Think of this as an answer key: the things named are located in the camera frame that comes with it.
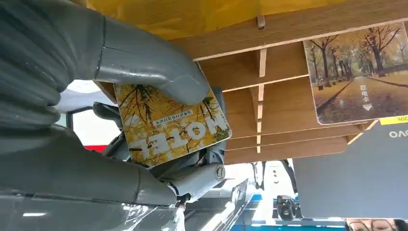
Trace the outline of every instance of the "gray laptop lid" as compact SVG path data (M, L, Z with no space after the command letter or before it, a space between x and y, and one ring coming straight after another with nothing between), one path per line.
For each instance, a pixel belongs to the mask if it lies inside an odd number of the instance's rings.
M377 123L346 152L293 165L304 217L408 219L408 123Z

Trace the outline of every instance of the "robotic hand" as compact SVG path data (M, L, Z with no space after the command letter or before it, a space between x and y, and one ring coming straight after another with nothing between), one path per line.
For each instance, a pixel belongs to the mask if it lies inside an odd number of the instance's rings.
M225 112L221 89L213 88L213 92L222 111ZM112 159L129 162L130 152L119 109L95 102L93 111L100 118L114 121L121 130L120 135L106 147L102 154ZM192 203L224 179L225 169L222 164L225 148L226 142L222 141L148 170L156 179L169 185L180 201Z
M0 0L0 11L0 188L174 204L176 190L166 184L183 177L85 150L72 131L53 124L59 118L53 106L74 79L150 84L197 104L209 87L191 59L156 36L65 0ZM206 152L207 163L219 166L223 160L211 161L213 152L223 154L222 147Z

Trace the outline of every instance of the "card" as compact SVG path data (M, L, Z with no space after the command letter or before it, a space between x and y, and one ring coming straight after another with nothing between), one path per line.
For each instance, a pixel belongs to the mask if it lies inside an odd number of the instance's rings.
M320 124L408 115L403 23L304 42Z
M232 135L211 89L195 106L177 103L150 85L115 84L115 91L134 162L152 167Z

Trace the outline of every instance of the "wooden panel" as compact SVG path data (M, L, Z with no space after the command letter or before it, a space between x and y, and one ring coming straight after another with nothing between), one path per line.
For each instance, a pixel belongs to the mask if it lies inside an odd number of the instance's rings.
M226 92L224 100L232 136L256 135L254 107L249 89Z
M371 130L371 128L374 126L374 125L376 125L377 123L378 123L378 121L380 121L379 119L375 119L375 120L372 120L372 121L370 121L370 122L367 122L367 123L365 123L363 126L364 126L364 130L366 130L366 131L368 131L368 130Z
M271 135L262 135L260 146L275 145L281 143L297 142L324 139L331 137L341 137L349 135L357 135L363 130L360 125L348 125L333 128L321 128L304 131L286 132ZM242 149L259 146L256 143L256 137L245 137L239 139L229 139L227 141L227 150Z
M262 99L264 97L264 85L250 88L252 106L254 107L255 121L262 119Z
M269 80L286 80L308 76L303 42L270 47L267 49L266 75Z
M232 138L258 135L250 90L224 92L224 99ZM319 124L308 77L265 85L262 107L262 135L367 123Z
M354 141L356 141L358 138L360 138L360 136L362 136L363 134L364 134L364 133L361 132L361 133L359 133L359 134L346 136L346 138L347 138L347 144L348 144L348 145L352 144Z
M347 0L344 3L266 15L264 30L256 19L198 36L171 41L195 60L257 50L408 17L407 0Z
M259 78L257 52L250 51L200 61L211 86L223 91L254 87L308 75L301 42L268 48L265 76Z
M258 51L259 77L265 76L266 62L267 62L267 49L260 49Z
M265 85L263 132L281 133L328 126L317 121L308 77Z
M255 161L281 160L313 155L335 154L345 151L347 139L345 137L327 138L312 141L301 141L277 145L262 146L261 153L256 148L246 148L227 151L225 164L239 164Z

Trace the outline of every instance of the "yellow label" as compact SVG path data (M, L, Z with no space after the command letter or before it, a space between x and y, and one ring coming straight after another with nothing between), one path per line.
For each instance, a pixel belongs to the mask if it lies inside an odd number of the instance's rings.
M408 115L380 119L381 125L408 123Z
M177 103L149 85L115 84L115 91L134 162L159 165L231 136L212 90L195 106Z

